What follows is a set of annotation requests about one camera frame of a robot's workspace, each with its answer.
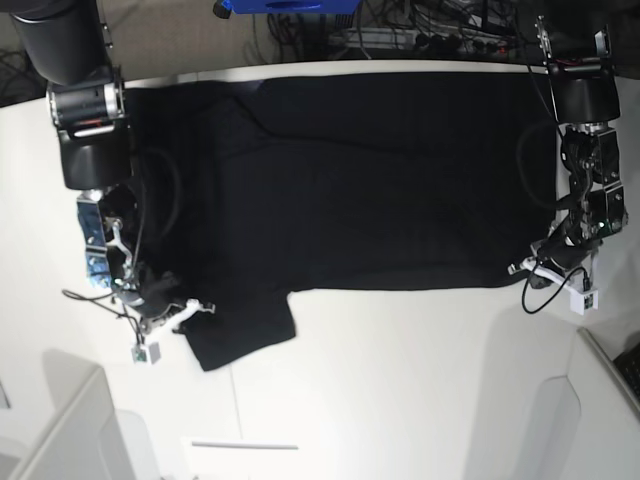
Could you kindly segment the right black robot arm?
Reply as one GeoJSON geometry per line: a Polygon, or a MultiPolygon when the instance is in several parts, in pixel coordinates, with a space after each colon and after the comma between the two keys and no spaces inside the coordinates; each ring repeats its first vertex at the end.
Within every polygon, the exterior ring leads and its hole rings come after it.
{"type": "Polygon", "coordinates": [[[89,282],[107,289],[144,355],[158,336],[213,305],[170,295],[175,279],[141,258],[150,200],[132,149],[125,85],[94,1],[4,1],[29,60],[47,82],[65,186],[78,192],[89,282]]]}

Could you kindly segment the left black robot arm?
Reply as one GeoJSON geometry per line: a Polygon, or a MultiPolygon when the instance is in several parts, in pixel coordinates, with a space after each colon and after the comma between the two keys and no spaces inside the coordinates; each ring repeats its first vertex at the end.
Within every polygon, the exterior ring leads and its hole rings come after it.
{"type": "Polygon", "coordinates": [[[596,263],[605,238],[628,223],[620,152],[612,121],[620,116],[615,67],[605,25],[578,29],[547,13],[537,17],[536,34],[549,77],[549,119],[529,127],[516,146],[516,164],[524,166],[525,144],[551,127],[560,142],[568,192],[545,201],[532,200],[553,212],[564,212],[548,235],[531,245],[531,254],[510,266],[528,271],[528,287],[551,284],[571,295],[571,308],[583,314],[598,306],[596,263]]]}

